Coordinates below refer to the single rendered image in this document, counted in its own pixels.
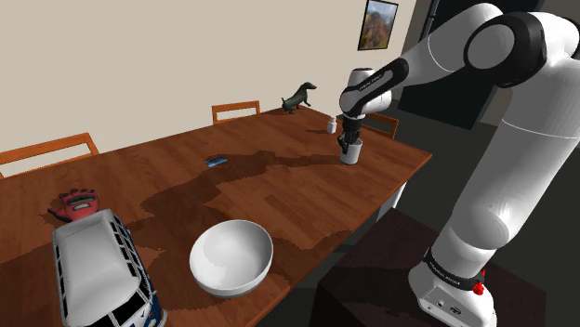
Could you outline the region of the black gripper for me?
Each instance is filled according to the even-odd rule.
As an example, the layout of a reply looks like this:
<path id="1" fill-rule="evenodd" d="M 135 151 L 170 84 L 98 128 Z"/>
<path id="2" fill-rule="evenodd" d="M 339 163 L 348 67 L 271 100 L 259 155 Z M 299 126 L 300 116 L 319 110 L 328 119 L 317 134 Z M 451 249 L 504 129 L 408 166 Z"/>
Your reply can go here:
<path id="1" fill-rule="evenodd" d="M 349 138 L 358 138 L 361 133 L 362 119 L 352 119 L 344 115 L 342 120 L 343 135 L 337 138 L 338 144 L 341 147 L 342 153 L 347 154 Z"/>

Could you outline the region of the white cup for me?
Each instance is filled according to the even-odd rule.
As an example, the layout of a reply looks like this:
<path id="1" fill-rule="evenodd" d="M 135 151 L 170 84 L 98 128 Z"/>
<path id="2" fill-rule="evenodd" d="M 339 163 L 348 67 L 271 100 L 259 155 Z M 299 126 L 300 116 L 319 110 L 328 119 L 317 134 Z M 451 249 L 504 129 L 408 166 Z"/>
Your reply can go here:
<path id="1" fill-rule="evenodd" d="M 353 144 L 347 144 L 346 149 L 340 153 L 340 161 L 343 164 L 356 164 L 359 159 L 362 145 L 363 141 L 359 138 Z"/>

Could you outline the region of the wooden chair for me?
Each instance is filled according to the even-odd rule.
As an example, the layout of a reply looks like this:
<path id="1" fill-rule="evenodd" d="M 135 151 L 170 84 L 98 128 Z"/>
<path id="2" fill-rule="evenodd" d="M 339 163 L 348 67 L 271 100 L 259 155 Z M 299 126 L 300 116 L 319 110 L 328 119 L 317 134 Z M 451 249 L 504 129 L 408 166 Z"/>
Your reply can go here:
<path id="1" fill-rule="evenodd" d="M 83 154 L 80 156 L 76 156 L 76 157 L 73 157 L 70 159 L 66 159 L 64 161 L 51 163 L 51 164 L 44 165 L 44 166 L 41 166 L 38 168 L 34 168 L 33 171 L 41 170 L 41 169 L 44 169 L 44 168 L 47 168 L 50 166 L 55 166 L 55 165 L 59 165 L 59 164 L 65 164 L 65 163 L 77 161 L 77 160 L 84 159 L 84 158 L 87 158 L 90 156 L 99 155 L 99 150 L 96 147 L 92 137 L 90 136 L 89 133 L 85 132 L 82 134 L 77 134 L 77 135 L 73 135 L 73 136 L 69 136 L 69 137 L 62 137 L 62 138 L 58 138 L 55 140 L 49 140 L 46 142 L 42 142 L 42 143 L 38 143 L 35 145 L 30 145 L 30 146 L 14 149 L 14 150 L 2 151 L 2 152 L 0 152 L 0 165 L 14 163 L 16 161 L 29 159 L 29 158 L 32 158 L 35 156 L 47 154 L 47 153 L 57 151 L 57 150 L 68 149 L 68 148 L 78 146 L 81 144 L 87 145 L 87 147 L 89 149 L 89 153 Z"/>
<path id="2" fill-rule="evenodd" d="M 238 119 L 238 116 L 233 116 L 232 114 L 229 117 L 225 117 L 224 114 L 226 112 L 233 113 L 235 111 L 247 111 L 247 110 L 254 110 L 255 114 L 260 114 L 261 110 L 259 101 L 253 100 L 253 101 L 213 105 L 212 106 L 213 124 L 222 124 L 228 121 Z"/>
<path id="3" fill-rule="evenodd" d="M 362 121 L 364 128 L 384 137 L 394 139 L 399 120 L 379 113 L 367 114 Z"/>

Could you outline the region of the black dog figure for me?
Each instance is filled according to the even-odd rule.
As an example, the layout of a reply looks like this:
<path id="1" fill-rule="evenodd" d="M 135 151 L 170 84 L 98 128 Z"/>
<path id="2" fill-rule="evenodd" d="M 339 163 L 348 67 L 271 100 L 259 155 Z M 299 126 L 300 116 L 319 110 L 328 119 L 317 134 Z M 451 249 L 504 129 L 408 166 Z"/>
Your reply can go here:
<path id="1" fill-rule="evenodd" d="M 302 102 L 304 102 L 307 106 L 310 106 L 310 104 L 308 103 L 308 90 L 309 89 L 316 89 L 316 88 L 317 88 L 317 86 L 310 83 L 310 82 L 303 83 L 292 97 L 290 97 L 288 99 L 282 98 L 283 110 L 285 112 L 293 114 L 294 110 L 297 110 L 299 107 L 299 104 Z"/>

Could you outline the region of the wooden table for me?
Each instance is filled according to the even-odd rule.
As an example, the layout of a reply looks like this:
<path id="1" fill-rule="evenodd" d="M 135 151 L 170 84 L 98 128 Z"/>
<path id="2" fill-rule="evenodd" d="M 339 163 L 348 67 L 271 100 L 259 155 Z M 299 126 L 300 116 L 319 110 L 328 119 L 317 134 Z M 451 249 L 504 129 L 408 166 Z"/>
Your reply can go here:
<path id="1" fill-rule="evenodd" d="M 279 110 L 0 180 L 0 327 L 62 327 L 47 213 L 61 193 L 95 190 L 128 226 L 168 313 L 167 327 L 248 327 L 263 319 L 429 159 L 364 131 L 340 162 L 326 115 Z M 227 162 L 208 167 L 223 156 Z M 265 280 L 234 299 L 203 291 L 189 265 L 210 227 L 251 220 L 272 237 Z"/>

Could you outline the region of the dark robot stand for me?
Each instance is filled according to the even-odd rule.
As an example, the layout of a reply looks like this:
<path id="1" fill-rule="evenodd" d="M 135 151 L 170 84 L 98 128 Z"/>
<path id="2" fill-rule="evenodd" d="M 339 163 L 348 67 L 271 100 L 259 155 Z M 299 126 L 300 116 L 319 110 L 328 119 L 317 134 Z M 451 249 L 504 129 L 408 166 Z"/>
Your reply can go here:
<path id="1" fill-rule="evenodd" d="M 408 273 L 437 233 L 392 208 L 319 281 L 310 327 L 448 327 L 417 304 Z M 546 293 L 489 263 L 497 327 L 547 327 Z"/>

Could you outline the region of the white bowl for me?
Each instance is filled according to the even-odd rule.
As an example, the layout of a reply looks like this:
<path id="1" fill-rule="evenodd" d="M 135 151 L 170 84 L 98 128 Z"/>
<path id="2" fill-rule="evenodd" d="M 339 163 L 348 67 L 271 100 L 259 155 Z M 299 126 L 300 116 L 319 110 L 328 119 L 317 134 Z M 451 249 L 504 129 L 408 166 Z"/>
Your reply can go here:
<path id="1" fill-rule="evenodd" d="M 273 242 L 259 224 L 234 219 L 203 232 L 190 253 L 191 273 L 207 293 L 233 298 L 256 289 L 273 259 Z"/>

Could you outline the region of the red glove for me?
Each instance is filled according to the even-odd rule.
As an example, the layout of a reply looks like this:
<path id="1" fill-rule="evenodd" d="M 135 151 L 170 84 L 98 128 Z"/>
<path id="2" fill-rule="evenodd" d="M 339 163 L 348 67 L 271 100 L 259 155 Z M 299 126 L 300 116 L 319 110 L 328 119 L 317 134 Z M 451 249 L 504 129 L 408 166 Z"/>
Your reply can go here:
<path id="1" fill-rule="evenodd" d="M 99 210 L 99 196 L 94 190 L 70 189 L 69 192 L 61 193 L 59 198 L 63 207 L 48 208 L 47 211 L 66 223 L 90 216 Z"/>

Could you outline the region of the white and blue toy van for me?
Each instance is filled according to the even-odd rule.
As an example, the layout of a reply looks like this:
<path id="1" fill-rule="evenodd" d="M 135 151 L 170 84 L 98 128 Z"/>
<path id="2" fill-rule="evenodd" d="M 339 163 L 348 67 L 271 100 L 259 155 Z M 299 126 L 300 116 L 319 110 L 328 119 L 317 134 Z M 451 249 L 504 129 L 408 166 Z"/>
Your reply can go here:
<path id="1" fill-rule="evenodd" d="M 130 231 L 110 209 L 52 232 L 63 327 L 165 327 Z"/>

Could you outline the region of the framed wall picture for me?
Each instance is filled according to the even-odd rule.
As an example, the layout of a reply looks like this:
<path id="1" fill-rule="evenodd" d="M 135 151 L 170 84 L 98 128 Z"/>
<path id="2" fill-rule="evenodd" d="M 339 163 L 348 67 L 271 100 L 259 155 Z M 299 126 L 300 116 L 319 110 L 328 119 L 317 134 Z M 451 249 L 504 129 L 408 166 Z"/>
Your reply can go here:
<path id="1" fill-rule="evenodd" d="M 398 6 L 384 0 L 366 0 L 358 51 L 381 50 L 389 46 Z"/>

